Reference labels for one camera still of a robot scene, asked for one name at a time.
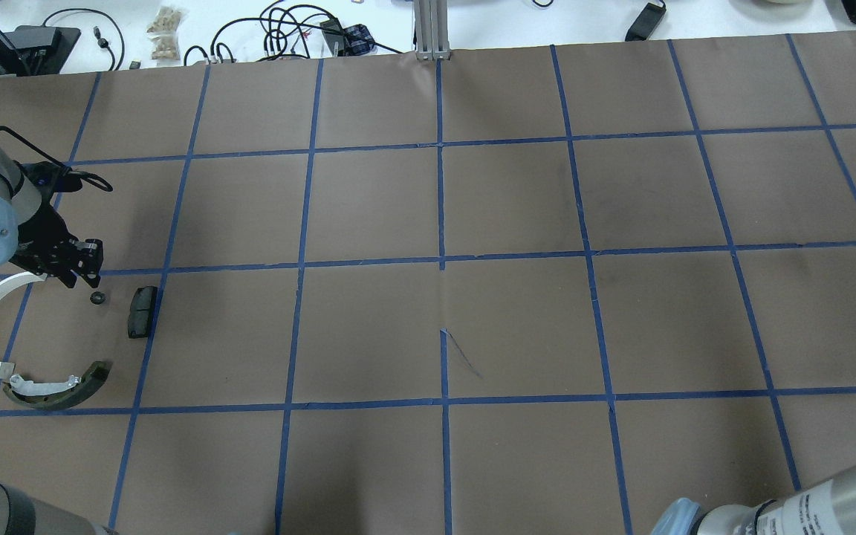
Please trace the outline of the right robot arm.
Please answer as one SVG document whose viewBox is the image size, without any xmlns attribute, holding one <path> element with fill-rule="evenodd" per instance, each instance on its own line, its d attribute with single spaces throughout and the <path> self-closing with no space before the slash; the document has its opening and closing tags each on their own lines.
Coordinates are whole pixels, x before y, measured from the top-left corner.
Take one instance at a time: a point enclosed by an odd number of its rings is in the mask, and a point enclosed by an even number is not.
<svg viewBox="0 0 856 535">
<path fill-rule="evenodd" d="M 756 507 L 723 505 L 704 511 L 680 498 L 653 534 L 856 534 L 856 465 L 780 500 Z"/>
</svg>

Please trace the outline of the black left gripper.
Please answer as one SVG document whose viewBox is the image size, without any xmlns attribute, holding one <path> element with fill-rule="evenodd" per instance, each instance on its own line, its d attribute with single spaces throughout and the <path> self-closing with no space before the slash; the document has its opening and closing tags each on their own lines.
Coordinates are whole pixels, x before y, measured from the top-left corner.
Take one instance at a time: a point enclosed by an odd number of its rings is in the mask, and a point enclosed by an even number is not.
<svg viewBox="0 0 856 535">
<path fill-rule="evenodd" d="M 78 279 L 99 288 L 104 246 L 99 239 L 78 239 L 51 204 L 55 193 L 79 192 L 85 184 L 106 189 L 106 180 L 94 173 L 51 162 L 20 165 L 23 189 L 40 197 L 35 213 L 18 226 L 18 247 L 11 264 L 37 275 L 57 278 L 66 288 Z"/>
</svg>

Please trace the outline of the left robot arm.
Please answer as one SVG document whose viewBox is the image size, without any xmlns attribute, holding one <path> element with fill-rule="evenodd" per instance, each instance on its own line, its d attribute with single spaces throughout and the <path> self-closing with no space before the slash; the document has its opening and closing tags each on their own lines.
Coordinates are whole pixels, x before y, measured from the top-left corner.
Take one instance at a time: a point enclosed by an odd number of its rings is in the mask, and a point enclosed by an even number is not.
<svg viewBox="0 0 856 535">
<path fill-rule="evenodd" d="M 26 142 L 9 126 L 0 126 L 0 133 Z M 98 288 L 104 244 L 77 238 L 52 204 L 55 194 L 79 192 L 85 185 L 113 190 L 99 175 L 72 169 L 47 152 L 40 162 L 24 165 L 0 147 L 0 265 L 57 278 L 68 288 L 78 280 Z"/>
</svg>

